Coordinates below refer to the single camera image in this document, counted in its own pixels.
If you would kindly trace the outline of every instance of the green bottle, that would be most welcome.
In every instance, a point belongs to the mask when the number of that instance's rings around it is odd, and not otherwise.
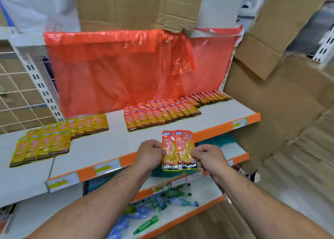
[[[147,222],[145,222],[144,224],[141,224],[139,226],[139,228],[136,229],[135,232],[133,232],[133,234],[138,234],[142,231],[144,231],[145,229],[147,229],[148,227],[152,226],[153,224],[157,223],[159,221],[158,217],[155,215],[153,218],[149,219]]]
[[[156,209],[157,207],[159,207],[159,203],[157,198],[151,199],[151,203],[154,209]]]
[[[183,183],[183,184],[177,186],[176,189],[181,189],[181,188],[186,187],[186,186],[191,186],[191,183]]]
[[[191,193],[184,193],[182,191],[170,189],[162,194],[165,197],[172,196],[172,197],[180,197],[180,196],[191,196]]]
[[[136,206],[128,206],[125,208],[123,214],[134,214],[135,212],[137,212]]]

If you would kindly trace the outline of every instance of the wooden floor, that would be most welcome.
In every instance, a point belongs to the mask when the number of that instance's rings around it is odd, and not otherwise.
[[[257,185],[334,236],[334,167],[328,164],[333,159],[334,124],[325,118],[309,127],[291,146],[265,161],[259,168],[261,181]],[[251,239],[255,236],[233,205],[225,200],[157,238]]]

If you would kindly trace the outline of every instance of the red plastic bag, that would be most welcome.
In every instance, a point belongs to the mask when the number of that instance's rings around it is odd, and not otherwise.
[[[163,30],[44,34],[65,118],[219,89],[236,39]]]

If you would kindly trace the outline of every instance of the white plastic bag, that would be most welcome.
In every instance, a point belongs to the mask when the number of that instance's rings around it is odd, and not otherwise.
[[[19,33],[80,32],[75,0],[1,0]]]

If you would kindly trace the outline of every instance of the person's right hand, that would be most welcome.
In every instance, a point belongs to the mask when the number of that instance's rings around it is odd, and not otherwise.
[[[203,144],[191,150],[191,155],[198,159],[202,168],[212,176],[218,176],[223,169],[230,168],[220,148],[216,145]]]

